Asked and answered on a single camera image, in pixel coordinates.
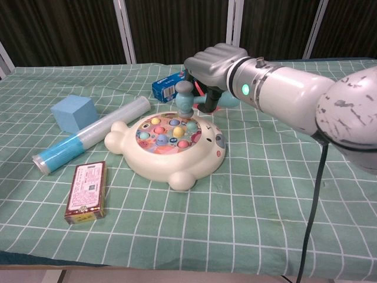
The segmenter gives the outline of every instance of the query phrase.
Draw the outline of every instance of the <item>small box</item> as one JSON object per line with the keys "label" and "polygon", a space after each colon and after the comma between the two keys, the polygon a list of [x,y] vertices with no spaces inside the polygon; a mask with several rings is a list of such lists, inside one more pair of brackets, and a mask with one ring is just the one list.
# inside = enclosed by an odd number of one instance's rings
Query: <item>small box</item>
{"label": "small box", "polygon": [[152,83],[153,95],[156,99],[166,103],[174,99],[177,95],[175,84],[184,80],[184,71],[169,75],[159,81]]}
{"label": "small box", "polygon": [[51,107],[60,129],[76,133],[98,120],[98,114],[91,98],[67,96]]}
{"label": "small box", "polygon": [[69,224],[104,217],[105,161],[77,165],[64,218]]}

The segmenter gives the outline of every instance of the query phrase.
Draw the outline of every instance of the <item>tablecloth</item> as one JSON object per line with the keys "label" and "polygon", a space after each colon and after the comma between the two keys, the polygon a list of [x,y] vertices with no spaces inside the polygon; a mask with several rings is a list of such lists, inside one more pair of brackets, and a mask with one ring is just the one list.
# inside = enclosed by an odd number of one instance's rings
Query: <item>tablecloth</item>
{"label": "tablecloth", "polygon": [[[337,80],[377,60],[281,64]],[[31,162],[69,135],[50,111],[67,95],[91,97],[100,116],[138,96],[149,98],[147,114],[176,110],[153,98],[151,83],[181,69],[18,67],[0,81],[0,250],[132,268],[297,274],[320,146],[246,104],[199,113],[222,130],[227,153],[188,192],[136,175],[103,142],[48,176]],[[102,160],[106,217],[68,225],[75,166]],[[376,211],[377,177],[330,146],[305,275],[377,280]]]}

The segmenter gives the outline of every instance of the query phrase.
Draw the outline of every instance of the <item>blue box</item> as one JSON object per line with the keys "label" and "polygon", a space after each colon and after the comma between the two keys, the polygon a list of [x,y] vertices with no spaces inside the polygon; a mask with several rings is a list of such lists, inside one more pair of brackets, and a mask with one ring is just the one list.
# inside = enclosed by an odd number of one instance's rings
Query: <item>blue box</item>
{"label": "blue box", "polygon": [[91,98],[67,96],[51,107],[60,129],[76,133],[98,120],[98,114]]}
{"label": "blue box", "polygon": [[166,103],[174,99],[177,95],[175,84],[184,80],[184,71],[169,75],[159,81],[152,83],[153,95],[156,99],[160,100],[162,103]]}

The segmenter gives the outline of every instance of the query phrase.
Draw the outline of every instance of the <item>dark curtain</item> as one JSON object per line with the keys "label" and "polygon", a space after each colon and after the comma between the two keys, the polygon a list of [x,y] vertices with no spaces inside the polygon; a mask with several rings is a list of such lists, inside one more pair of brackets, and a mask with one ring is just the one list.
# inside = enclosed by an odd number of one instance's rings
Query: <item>dark curtain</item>
{"label": "dark curtain", "polygon": [[312,58],[377,58],[377,1],[329,1]]}
{"label": "dark curtain", "polygon": [[16,66],[125,64],[112,0],[0,0],[0,41]]}
{"label": "dark curtain", "polygon": [[226,40],[227,0],[126,0],[136,60],[181,64]]}
{"label": "dark curtain", "polygon": [[240,46],[252,57],[301,59],[318,5],[319,0],[244,0]]}

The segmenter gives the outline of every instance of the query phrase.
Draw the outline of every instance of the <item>green indicator light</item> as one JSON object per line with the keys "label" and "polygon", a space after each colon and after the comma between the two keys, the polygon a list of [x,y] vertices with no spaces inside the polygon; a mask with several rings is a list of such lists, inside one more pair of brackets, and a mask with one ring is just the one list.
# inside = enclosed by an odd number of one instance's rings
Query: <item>green indicator light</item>
{"label": "green indicator light", "polygon": [[242,93],[243,93],[244,95],[248,95],[248,94],[249,94],[249,86],[248,86],[247,84],[244,84],[244,85],[242,86]]}

